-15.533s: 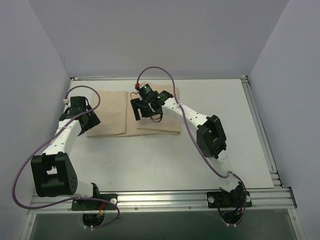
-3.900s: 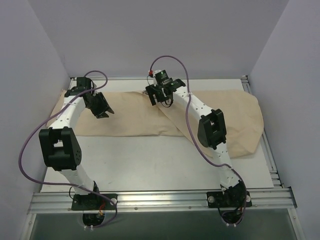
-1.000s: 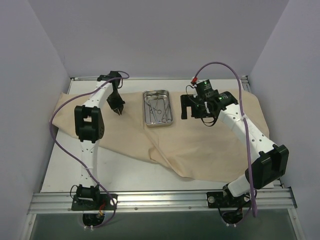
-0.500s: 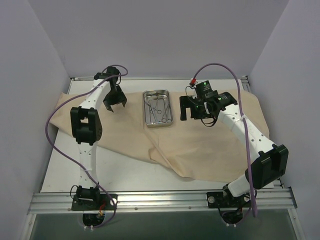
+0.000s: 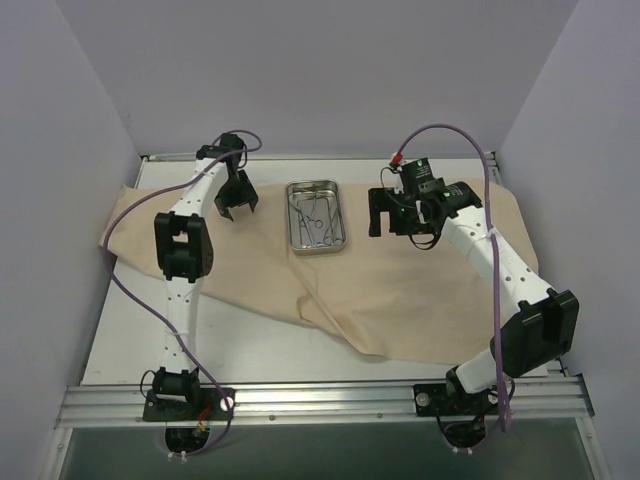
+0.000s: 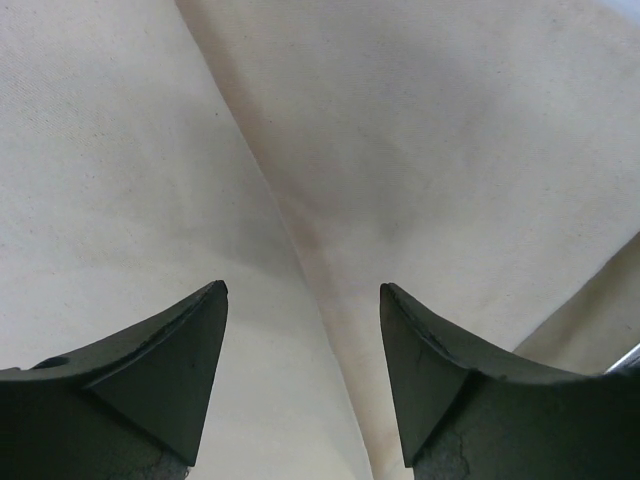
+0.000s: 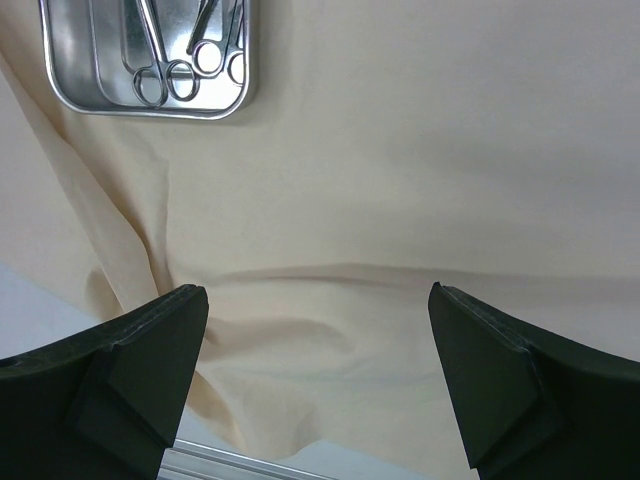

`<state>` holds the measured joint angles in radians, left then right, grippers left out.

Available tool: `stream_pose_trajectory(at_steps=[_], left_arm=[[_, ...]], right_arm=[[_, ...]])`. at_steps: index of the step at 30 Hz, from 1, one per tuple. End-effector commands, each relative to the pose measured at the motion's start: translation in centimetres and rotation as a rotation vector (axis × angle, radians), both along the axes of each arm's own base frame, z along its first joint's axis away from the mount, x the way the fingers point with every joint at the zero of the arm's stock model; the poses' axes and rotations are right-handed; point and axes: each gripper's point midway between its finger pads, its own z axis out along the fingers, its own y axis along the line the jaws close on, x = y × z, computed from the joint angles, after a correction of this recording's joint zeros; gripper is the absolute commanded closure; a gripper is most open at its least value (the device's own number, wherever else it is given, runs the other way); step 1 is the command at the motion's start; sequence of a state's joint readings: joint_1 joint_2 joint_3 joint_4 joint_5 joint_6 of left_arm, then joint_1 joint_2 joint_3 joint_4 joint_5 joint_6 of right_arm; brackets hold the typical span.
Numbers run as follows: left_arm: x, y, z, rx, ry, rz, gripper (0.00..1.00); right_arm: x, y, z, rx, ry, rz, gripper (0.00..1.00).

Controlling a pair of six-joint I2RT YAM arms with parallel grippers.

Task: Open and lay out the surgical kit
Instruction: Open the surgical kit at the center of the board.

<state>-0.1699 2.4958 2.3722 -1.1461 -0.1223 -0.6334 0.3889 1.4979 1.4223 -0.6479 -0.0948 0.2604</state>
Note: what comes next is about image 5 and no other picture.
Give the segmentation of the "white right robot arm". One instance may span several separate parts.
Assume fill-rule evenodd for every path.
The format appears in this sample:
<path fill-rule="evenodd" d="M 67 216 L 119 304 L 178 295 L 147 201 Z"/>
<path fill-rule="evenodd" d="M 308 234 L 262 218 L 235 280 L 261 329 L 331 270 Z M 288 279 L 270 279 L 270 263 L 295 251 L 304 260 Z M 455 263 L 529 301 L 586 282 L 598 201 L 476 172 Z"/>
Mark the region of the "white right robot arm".
<path fill-rule="evenodd" d="M 575 295 L 555 291 L 529 268 L 493 226 L 489 200 L 468 184 L 373 188 L 368 202 L 370 236 L 380 236 L 380 216 L 388 213 L 391 233 L 431 236 L 422 250 L 446 239 L 492 284 L 494 336 L 486 350 L 447 372 L 443 391 L 450 409 L 469 411 L 492 386 L 503 400 L 508 379 L 570 349 L 579 310 Z"/>

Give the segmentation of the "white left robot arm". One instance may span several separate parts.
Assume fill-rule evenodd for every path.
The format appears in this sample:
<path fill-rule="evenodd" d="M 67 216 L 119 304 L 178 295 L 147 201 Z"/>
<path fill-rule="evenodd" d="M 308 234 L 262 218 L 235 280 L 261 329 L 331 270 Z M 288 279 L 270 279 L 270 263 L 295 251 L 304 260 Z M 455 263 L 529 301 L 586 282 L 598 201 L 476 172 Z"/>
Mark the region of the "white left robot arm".
<path fill-rule="evenodd" d="M 202 405 L 199 368 L 191 360 L 195 350 L 198 299 L 204 278 L 214 262 L 206 224 L 211 208 L 230 220 L 230 210 L 254 209 L 258 194 L 243 166 L 247 145 L 236 134 L 225 133 L 196 153 L 193 183 L 185 187 L 167 213 L 154 219 L 158 266 L 167 287 L 165 353 L 149 391 L 155 401 L 179 419 L 194 417 Z"/>

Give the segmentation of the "beige cloth wrap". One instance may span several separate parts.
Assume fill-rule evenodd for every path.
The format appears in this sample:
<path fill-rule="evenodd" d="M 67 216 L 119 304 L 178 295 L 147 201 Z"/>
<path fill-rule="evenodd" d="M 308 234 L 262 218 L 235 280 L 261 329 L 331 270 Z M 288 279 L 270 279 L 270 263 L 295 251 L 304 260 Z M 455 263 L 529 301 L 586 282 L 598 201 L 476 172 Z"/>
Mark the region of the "beige cloth wrap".
<path fill-rule="evenodd" d="M 368 234 L 368 187 L 339 188 L 345 248 L 298 256 L 288 243 L 283 185 L 262 186 L 255 209 L 206 218 L 214 265 L 207 296 L 292 324 L 313 326 L 359 352 L 393 360 L 461 364 L 493 335 L 490 285 L 459 250 L 430 251 L 400 236 Z"/>

